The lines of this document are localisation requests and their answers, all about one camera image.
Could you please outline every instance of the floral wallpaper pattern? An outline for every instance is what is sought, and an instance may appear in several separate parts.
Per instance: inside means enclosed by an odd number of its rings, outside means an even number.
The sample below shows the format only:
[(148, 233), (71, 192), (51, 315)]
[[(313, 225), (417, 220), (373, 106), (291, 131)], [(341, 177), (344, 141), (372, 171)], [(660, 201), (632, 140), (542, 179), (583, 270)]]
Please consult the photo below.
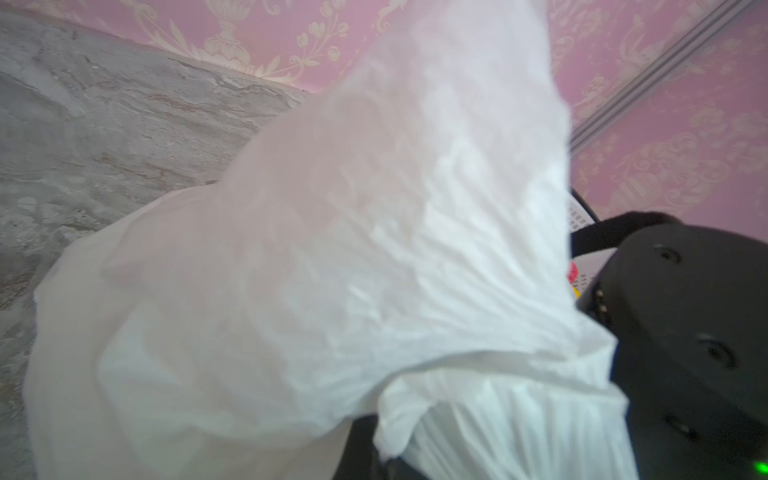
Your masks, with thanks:
[[(542, 0), (553, 69), (581, 123), (722, 0)], [(409, 0), (0, 0), (140, 44), (320, 91)]]
[(601, 217), (661, 210), (768, 241), (768, 2), (759, 2), (576, 154)]
[(549, 0), (552, 68), (577, 127), (722, 0)]
[[(144, 45), (320, 91), (419, 0), (0, 0)], [(542, 0), (574, 126), (723, 0)], [(768, 2), (578, 152), (602, 216), (665, 210), (768, 240)]]
[(408, 0), (0, 0), (177, 55), (319, 91)]

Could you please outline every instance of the marble surface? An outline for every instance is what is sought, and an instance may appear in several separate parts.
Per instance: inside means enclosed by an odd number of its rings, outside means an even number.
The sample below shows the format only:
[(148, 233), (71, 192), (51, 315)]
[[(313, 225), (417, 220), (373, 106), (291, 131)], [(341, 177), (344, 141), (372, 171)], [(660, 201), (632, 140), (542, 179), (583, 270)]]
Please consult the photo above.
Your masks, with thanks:
[(0, 10), (0, 478), (35, 477), (22, 382), (32, 290), (61, 250), (215, 181), (303, 94)]

